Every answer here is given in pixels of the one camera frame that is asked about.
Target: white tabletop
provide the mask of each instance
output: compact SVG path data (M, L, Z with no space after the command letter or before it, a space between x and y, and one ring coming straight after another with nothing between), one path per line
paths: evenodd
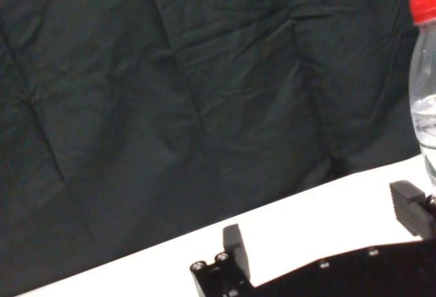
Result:
M321 185L25 296L196 297L189 266L213 262L223 249L222 229L233 223L239 223L255 286L330 255L417 240L395 219L389 183L398 180L429 191L422 157Z

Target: red bottle cap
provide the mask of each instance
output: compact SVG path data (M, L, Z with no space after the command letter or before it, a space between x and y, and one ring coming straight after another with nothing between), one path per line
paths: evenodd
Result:
M436 0L410 0L410 10L415 25L436 20Z

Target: dark gray fabric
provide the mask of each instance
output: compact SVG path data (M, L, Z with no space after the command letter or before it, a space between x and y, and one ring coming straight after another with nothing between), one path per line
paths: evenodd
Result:
M0 296L415 155L416 35L408 0L0 0Z

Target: water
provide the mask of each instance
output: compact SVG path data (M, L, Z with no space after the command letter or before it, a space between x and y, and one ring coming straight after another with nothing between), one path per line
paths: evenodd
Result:
M436 95L414 102L411 106L411 117L433 186L433 194L436 195Z

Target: clear plastic bottle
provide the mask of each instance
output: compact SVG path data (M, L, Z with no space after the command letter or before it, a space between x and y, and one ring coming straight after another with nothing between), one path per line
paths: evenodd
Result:
M436 0L410 0L420 30L409 74L409 98L415 134L436 196Z

